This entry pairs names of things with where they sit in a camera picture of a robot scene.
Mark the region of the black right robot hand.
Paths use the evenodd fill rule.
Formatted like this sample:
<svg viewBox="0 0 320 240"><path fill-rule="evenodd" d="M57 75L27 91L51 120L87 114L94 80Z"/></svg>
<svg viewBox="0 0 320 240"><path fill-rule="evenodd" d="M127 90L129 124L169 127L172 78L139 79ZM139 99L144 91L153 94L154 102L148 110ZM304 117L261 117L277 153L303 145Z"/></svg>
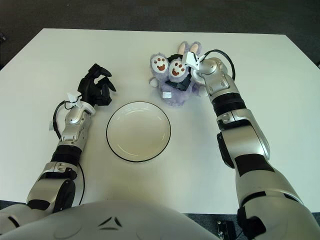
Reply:
<svg viewBox="0 0 320 240"><path fill-rule="evenodd" d="M181 54L173 54L167 60L168 79L165 82L167 85L186 92L191 84L190 68L182 63L183 56Z"/></svg>

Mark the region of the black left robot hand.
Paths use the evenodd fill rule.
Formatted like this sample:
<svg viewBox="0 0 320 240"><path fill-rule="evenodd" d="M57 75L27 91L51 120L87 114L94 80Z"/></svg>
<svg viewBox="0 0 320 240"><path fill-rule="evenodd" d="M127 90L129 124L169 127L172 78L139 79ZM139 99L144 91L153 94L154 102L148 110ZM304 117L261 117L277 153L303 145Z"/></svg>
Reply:
<svg viewBox="0 0 320 240"><path fill-rule="evenodd" d="M92 107L108 106L112 101L110 91L117 91L110 77L112 74L107 69L95 63L79 83L77 91L81 93L81 100Z"/></svg>

